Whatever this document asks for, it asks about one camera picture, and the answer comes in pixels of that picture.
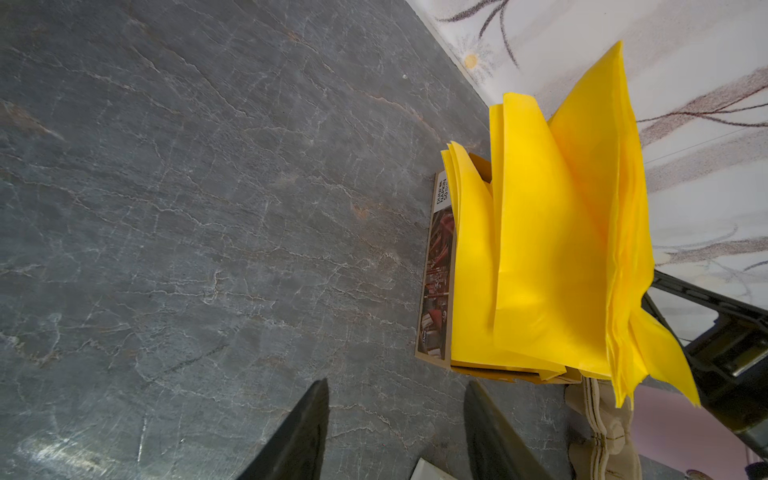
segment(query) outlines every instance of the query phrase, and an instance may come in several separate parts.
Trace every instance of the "beige fabric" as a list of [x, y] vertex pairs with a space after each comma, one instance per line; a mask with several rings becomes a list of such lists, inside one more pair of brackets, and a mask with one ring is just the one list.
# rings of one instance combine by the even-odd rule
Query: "beige fabric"
[[581, 385], [566, 387], [565, 402], [587, 418], [593, 432], [588, 442], [568, 448], [576, 480], [641, 480], [640, 458], [630, 438], [632, 410], [628, 402], [615, 407], [610, 383], [584, 378]]

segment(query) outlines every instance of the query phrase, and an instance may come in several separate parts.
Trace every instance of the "pink object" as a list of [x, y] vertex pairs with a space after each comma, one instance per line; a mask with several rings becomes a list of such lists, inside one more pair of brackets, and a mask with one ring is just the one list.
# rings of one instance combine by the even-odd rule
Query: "pink object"
[[746, 480], [756, 456], [707, 410], [680, 394], [647, 386], [634, 392], [631, 430], [637, 453], [685, 472], [693, 469], [713, 480]]

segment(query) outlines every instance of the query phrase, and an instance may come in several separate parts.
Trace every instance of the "dark gray countertop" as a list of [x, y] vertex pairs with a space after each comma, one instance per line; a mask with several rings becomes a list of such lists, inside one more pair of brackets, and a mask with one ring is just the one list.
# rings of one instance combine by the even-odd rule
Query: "dark gray countertop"
[[[230, 478], [327, 376], [324, 478], [469, 479], [467, 378], [413, 342], [487, 110], [410, 7], [0, 10], [0, 476]], [[568, 478], [562, 388], [486, 384]]]

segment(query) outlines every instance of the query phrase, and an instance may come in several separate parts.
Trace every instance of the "yellow napkin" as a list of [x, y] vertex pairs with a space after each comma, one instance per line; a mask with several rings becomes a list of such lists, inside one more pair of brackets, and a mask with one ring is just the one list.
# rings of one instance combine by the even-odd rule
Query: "yellow napkin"
[[651, 374], [699, 404], [675, 338], [641, 309], [654, 274], [640, 140], [617, 43], [547, 122], [534, 98], [490, 107], [492, 184], [443, 152], [454, 200], [452, 361], [611, 379]]
[[442, 152], [456, 220], [451, 361], [456, 366], [535, 372], [542, 379], [565, 373], [563, 365], [493, 345], [495, 268], [493, 205], [464, 147]]

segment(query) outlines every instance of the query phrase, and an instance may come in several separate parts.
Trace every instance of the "cardboard box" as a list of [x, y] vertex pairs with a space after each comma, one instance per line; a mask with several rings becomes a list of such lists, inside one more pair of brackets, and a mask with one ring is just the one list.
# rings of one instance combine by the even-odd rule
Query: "cardboard box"
[[[475, 155], [470, 154], [470, 157], [483, 180], [490, 182], [490, 163]], [[541, 380], [536, 373], [469, 368], [451, 361], [452, 292], [456, 254], [455, 231], [448, 178], [445, 171], [442, 171], [435, 175], [432, 194], [432, 221], [429, 225], [422, 300], [419, 307], [419, 324], [416, 327], [416, 358], [445, 369], [486, 379], [505, 380], [506, 382], [525, 380], [537, 384], [579, 383], [581, 374], [578, 370], [571, 368], [568, 368], [568, 371], [562, 375], [549, 380]]]

